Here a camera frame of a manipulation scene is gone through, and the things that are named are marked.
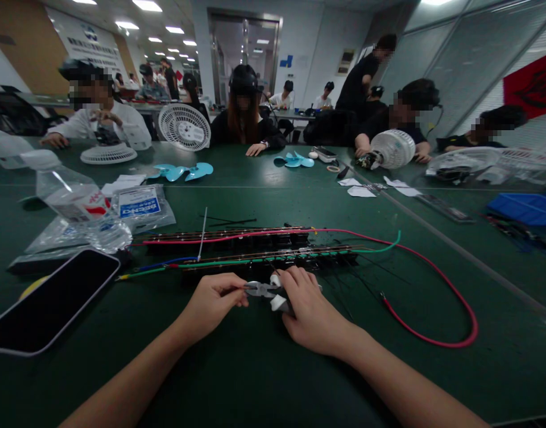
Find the green wire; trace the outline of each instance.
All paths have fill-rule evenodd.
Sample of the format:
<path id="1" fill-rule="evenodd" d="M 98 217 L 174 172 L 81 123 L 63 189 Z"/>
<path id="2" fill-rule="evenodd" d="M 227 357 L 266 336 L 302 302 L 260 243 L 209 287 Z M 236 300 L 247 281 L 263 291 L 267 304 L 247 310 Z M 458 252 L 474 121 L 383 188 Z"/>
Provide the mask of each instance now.
<path id="1" fill-rule="evenodd" d="M 347 254 L 347 253 L 383 253 L 385 251 L 389 251 L 392 248 L 394 248 L 399 242 L 401 238 L 401 231 L 398 230 L 398 237 L 396 238 L 395 242 L 390 244 L 386 248 L 382 248 L 381 250 L 344 250 L 344 251 L 329 251 L 327 253 L 313 253 L 313 254 L 303 254 L 302 256 L 335 256 L 336 254 Z M 223 262 L 206 262 L 206 263 L 193 263 L 190 265 L 179 265 L 180 269 L 188 269 L 188 268 L 205 268 L 208 266 L 225 266 L 225 265 L 243 265 L 245 263 L 261 263 L 261 262 L 271 262 L 274 260 L 287 260 L 287 259 L 296 259 L 298 257 L 302 257 L 301 255 L 296 256 L 283 256 L 283 257 L 266 257 L 261 259 L 252 259 L 252 260 L 224 260 Z M 123 279 L 128 278 L 134 278 L 135 276 L 140 275 L 147 275 L 148 273 L 154 273 L 154 272 L 160 272 L 162 270 L 166 270 L 165 267 L 159 268 L 159 269 L 152 269 L 152 270 L 145 270 L 144 272 L 139 273 L 130 273 L 128 275 L 121 275 L 118 277 L 118 281 L 122 281 Z"/>

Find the banner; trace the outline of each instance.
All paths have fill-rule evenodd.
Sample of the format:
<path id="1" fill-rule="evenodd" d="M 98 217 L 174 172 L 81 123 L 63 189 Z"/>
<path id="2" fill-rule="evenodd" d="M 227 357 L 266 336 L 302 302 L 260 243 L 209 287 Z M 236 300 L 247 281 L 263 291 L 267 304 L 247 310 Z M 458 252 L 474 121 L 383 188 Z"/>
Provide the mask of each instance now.
<path id="1" fill-rule="evenodd" d="M 128 80 L 123 59 L 112 34 L 54 9 L 45 9 L 71 58 L 86 59 L 97 67 L 104 68 L 112 78 L 116 73 L 121 73 L 124 81 Z"/>
<path id="2" fill-rule="evenodd" d="M 505 104 L 520 105 L 528 119 L 546 114 L 546 56 L 503 79 Z"/>

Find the zip tie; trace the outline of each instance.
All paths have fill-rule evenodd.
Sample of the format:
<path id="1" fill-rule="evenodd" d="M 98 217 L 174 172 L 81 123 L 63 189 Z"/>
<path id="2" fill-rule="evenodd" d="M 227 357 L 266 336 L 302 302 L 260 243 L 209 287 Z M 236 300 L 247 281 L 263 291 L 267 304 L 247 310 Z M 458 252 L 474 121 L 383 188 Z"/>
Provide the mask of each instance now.
<path id="1" fill-rule="evenodd" d="M 203 236 L 206 233 L 206 218 L 208 217 L 208 207 L 206 207 L 206 212 L 203 215 L 203 227 L 202 227 L 202 239 L 200 240 L 200 252 L 197 254 L 197 261 L 199 262 L 202 258 L 202 245 L 203 245 Z"/>

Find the red wire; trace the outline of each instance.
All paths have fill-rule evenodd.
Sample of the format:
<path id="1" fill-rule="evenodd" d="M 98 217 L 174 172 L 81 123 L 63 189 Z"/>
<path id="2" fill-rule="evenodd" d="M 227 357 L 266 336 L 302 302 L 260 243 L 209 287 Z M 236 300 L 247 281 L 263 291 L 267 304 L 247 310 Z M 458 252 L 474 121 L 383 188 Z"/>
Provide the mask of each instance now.
<path id="1" fill-rule="evenodd" d="M 292 231 L 250 232 L 250 233 L 241 234 L 241 235 L 234 235 L 234 236 L 230 236 L 230 237 L 217 238 L 217 239 L 213 239 L 213 240 L 205 240 L 204 242 L 205 243 L 213 243 L 213 242 L 229 241 L 229 240 L 233 240 L 233 239 L 236 239 L 236 238 L 243 238 L 243 237 L 249 237 L 249 236 L 268 235 L 268 234 L 303 233 L 303 232 L 342 232 L 342 233 L 348 233 L 348 234 L 357 236 L 359 238 L 364 238 L 364 239 L 367 239 L 369 241 L 378 242 L 378 243 L 386 244 L 386 245 L 392 245 L 392 243 L 388 242 L 388 241 L 383 241 L 383 240 L 379 240 L 379 239 L 376 239 L 376 238 L 367 237 L 367 236 L 360 235 L 358 233 L 351 232 L 351 231 L 348 231 L 348 230 L 343 230 L 343 229 L 301 229 L 301 230 L 292 230 Z M 138 245 L 168 245 L 168 244 L 175 245 L 175 244 L 199 244 L 199 243 L 200 243 L 200 241 L 144 241 L 142 244 L 138 244 Z M 406 324 L 404 321 L 402 321 L 402 318 L 400 318 L 400 316 L 396 313 L 396 311 L 394 311 L 394 309 L 392 308 L 392 305 L 390 304 L 390 302 L 385 297 L 383 297 L 382 300 L 384 301 L 384 304 L 386 305 L 386 307 L 388 308 L 388 310 L 390 311 L 392 316 L 394 318 L 396 318 L 396 320 L 406 330 L 408 330 L 410 333 L 412 333 L 414 336 L 420 338 L 423 341 L 431 343 L 433 345 L 437 345 L 437 346 L 444 347 L 444 348 L 464 348 L 464 347 L 467 347 L 467 346 L 471 345 L 473 342 L 475 342 L 475 339 L 477 338 L 477 334 L 479 332 L 479 324 L 477 323 L 477 318 L 475 316 L 475 313 L 473 312 L 473 309 L 471 309 L 471 306 L 466 302 L 466 300 L 463 298 L 461 293 L 459 293 L 456 286 L 453 285 L 451 283 L 451 281 L 448 279 L 448 277 L 435 264 L 433 264 L 432 261 L 429 260 L 427 257 L 421 255 L 417 251 L 412 250 L 411 248 L 408 248 L 408 247 L 405 247 L 405 246 L 402 246 L 402 245 L 399 245 L 399 244 L 397 244 L 396 247 L 402 248 L 403 250 L 409 251 L 410 253 L 414 254 L 415 256 L 420 257 L 422 260 L 427 262 L 427 264 L 429 264 L 432 268 L 434 268 L 434 270 L 437 273 L 440 274 L 442 279 L 447 283 L 447 285 L 449 285 L 451 290 L 454 292 L 454 294 L 462 302 L 463 306 L 467 310 L 467 313 L 469 314 L 469 317 L 471 318 L 471 324 L 472 324 L 471 333 L 469 334 L 467 339 L 465 339 L 462 342 L 458 342 L 458 343 L 438 342 L 438 341 L 435 341 L 433 339 L 429 339 L 426 336 L 421 335 L 420 333 L 418 333 L 417 331 L 412 329 L 410 326 L 408 326 L 408 324 Z"/>

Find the blue plastic bin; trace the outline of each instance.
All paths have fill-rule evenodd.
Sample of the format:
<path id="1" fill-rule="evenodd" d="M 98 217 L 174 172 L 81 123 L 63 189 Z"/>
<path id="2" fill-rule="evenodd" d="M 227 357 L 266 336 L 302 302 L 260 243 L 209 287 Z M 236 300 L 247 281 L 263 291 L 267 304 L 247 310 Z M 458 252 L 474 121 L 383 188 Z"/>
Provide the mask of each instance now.
<path id="1" fill-rule="evenodd" d="M 500 193 L 488 207 L 530 226 L 546 226 L 546 197 L 542 195 Z"/>

